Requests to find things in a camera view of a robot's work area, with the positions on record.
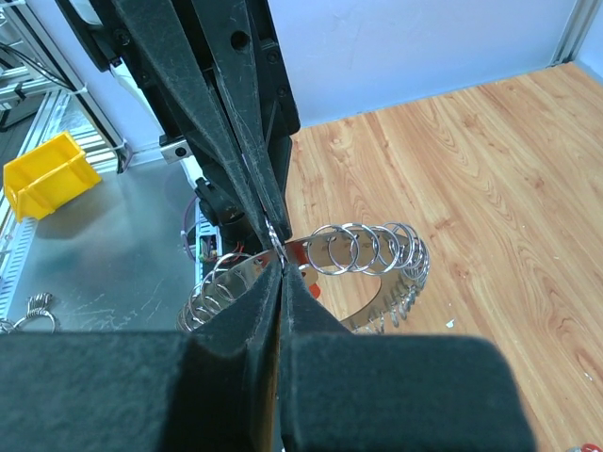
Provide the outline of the red key tag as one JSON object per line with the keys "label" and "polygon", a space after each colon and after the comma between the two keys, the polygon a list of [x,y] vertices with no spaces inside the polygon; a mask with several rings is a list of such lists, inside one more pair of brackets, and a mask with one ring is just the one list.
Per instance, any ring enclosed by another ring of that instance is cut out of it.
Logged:
{"label": "red key tag", "polygon": [[313,298],[318,299],[321,294],[318,286],[318,272],[310,264],[300,265],[299,270],[310,294]]}

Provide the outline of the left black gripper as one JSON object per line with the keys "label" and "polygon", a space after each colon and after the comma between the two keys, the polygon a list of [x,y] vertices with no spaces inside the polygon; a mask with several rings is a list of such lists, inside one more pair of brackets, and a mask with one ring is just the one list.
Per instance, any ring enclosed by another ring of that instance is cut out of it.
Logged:
{"label": "left black gripper", "polygon": [[260,243],[286,240],[284,195],[300,128],[266,1],[62,1],[94,65],[126,69],[166,138],[233,188]]}

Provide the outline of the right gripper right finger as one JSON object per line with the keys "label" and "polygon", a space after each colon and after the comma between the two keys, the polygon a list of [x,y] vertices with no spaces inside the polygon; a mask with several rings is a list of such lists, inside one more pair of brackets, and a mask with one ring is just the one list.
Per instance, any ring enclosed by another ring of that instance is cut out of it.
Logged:
{"label": "right gripper right finger", "polygon": [[513,372],[462,335],[347,331],[283,275],[281,434],[288,451],[532,451]]}

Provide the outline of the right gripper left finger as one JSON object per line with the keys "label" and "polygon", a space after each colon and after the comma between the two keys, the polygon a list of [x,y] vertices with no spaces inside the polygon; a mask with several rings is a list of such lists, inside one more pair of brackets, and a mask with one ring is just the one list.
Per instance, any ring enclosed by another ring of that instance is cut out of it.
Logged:
{"label": "right gripper left finger", "polygon": [[269,451],[282,281],[272,263],[193,333],[1,339],[5,451]]}

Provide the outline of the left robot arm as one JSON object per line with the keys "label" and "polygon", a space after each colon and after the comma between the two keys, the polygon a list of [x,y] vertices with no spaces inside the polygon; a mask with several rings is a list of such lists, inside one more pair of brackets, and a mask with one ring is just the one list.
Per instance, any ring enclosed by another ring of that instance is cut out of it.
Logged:
{"label": "left robot arm", "polygon": [[300,129],[265,1],[62,1],[95,66],[126,68],[162,129],[185,141],[195,192],[222,237],[247,250],[292,235],[285,188]]}

